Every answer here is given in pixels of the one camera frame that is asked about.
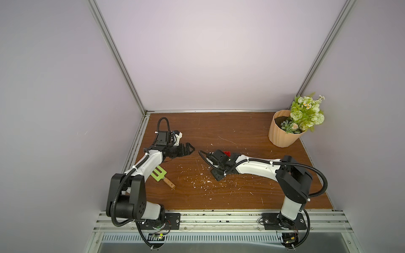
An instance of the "glass panel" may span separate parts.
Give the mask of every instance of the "glass panel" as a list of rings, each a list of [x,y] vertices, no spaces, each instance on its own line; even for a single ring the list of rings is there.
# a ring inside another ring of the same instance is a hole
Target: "glass panel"
[[[300,253],[350,253],[342,233],[309,233],[307,240],[297,248]],[[99,253],[149,253],[150,248],[143,242],[135,243],[109,243],[102,242]],[[270,245],[257,243],[166,243],[159,248],[159,253],[177,253],[177,252],[199,252],[199,253],[216,253],[216,252],[286,252],[285,248],[273,247]]]

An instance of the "wooden handle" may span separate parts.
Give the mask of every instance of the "wooden handle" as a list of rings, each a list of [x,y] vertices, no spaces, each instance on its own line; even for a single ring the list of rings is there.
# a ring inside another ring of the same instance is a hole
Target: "wooden handle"
[[[172,183],[172,181],[170,181],[167,177],[165,177],[164,179],[163,179],[163,181],[168,185],[168,186],[170,186],[170,188],[172,188],[172,189],[174,189],[176,186],[174,185],[174,183]]]

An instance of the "robotic arm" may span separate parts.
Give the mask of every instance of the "robotic arm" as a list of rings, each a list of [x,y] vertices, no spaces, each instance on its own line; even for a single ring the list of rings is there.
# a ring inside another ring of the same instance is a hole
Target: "robotic arm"
[[[237,153],[227,155],[221,150],[213,153],[206,153],[201,150],[198,152],[202,159],[213,167],[211,173],[217,181],[223,179],[227,174],[253,174],[270,178],[280,184],[285,194],[283,206],[280,213],[273,219],[269,217],[263,220],[265,227],[269,225],[268,227],[273,226],[274,229],[296,230],[300,223],[297,215],[301,211],[305,212],[309,222],[309,216],[304,209],[307,201],[310,201],[311,197],[323,194],[328,187],[328,181],[320,171],[311,166],[299,164],[288,155],[284,156],[283,159],[258,159]],[[309,194],[312,175],[307,169],[317,173],[323,181],[322,189],[316,193]],[[290,236],[283,238],[284,245],[290,249],[297,247],[303,243],[308,233],[309,223],[303,240],[298,242]]]
[[[165,119],[168,131],[160,131],[160,122]],[[195,148],[186,143],[180,144],[182,133],[170,131],[167,118],[158,121],[158,129],[153,144],[145,148],[145,155],[130,170],[123,174],[115,174],[111,178],[110,190],[107,199],[106,214],[111,217],[112,223],[123,226],[132,221],[154,220],[156,225],[165,223],[164,207],[146,200],[145,182],[152,171],[161,164],[166,157],[176,158],[190,155]],[[131,189],[130,195],[122,194],[122,191]],[[118,222],[117,217],[127,218]]]
[[[167,122],[168,131],[159,130],[160,122],[163,119]],[[166,217],[163,205],[146,200],[145,182],[152,171],[166,157],[174,159],[190,155],[195,150],[189,143],[186,145],[179,143],[182,133],[177,130],[170,131],[169,122],[165,117],[158,121],[155,133],[155,140],[149,148],[144,149],[145,154],[142,159],[130,170],[123,174],[115,174],[111,178],[106,207],[107,216],[111,217],[112,223],[117,227],[136,221],[136,227],[142,239],[151,249],[154,248],[154,245],[151,245],[144,238],[140,222],[145,221],[152,227],[161,227],[166,225],[166,218],[168,217]],[[236,153],[227,155],[221,150],[214,153],[199,151],[199,154],[207,164],[213,167],[211,173],[217,181],[223,179],[227,174],[253,174],[278,182],[285,194],[282,209],[280,213],[272,214],[273,216],[263,219],[263,224],[265,228],[268,227],[269,229],[297,230],[300,222],[300,217],[297,215],[300,214],[302,217],[300,212],[304,211],[308,221],[307,233],[304,238],[298,242],[297,236],[288,236],[287,233],[284,233],[283,245],[292,249],[305,241],[309,233],[309,216],[304,209],[305,204],[311,197],[323,194],[328,186],[325,176],[320,171],[297,163],[291,156],[285,156],[283,159],[258,159]],[[312,175],[307,169],[316,172],[323,180],[322,189],[316,193],[309,194]],[[117,218],[126,218],[127,220],[118,222]]]

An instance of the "spatula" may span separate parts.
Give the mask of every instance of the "spatula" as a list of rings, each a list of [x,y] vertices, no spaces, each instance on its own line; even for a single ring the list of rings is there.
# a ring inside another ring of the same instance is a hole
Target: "spatula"
[[[170,188],[174,189],[176,186],[174,185],[174,183],[172,183],[167,177],[164,177],[166,175],[166,171],[160,167],[159,165],[156,167],[156,169],[153,170],[153,172],[151,173],[151,176],[156,179],[156,181],[160,181],[161,179],[163,179],[163,181],[170,186]]]

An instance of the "soil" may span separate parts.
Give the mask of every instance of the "soil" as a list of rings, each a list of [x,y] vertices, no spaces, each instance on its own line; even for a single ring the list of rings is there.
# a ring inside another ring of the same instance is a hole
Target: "soil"
[[[287,116],[280,116],[275,118],[274,122],[281,129],[281,123],[283,123],[283,121],[285,121],[287,118],[288,118]]]

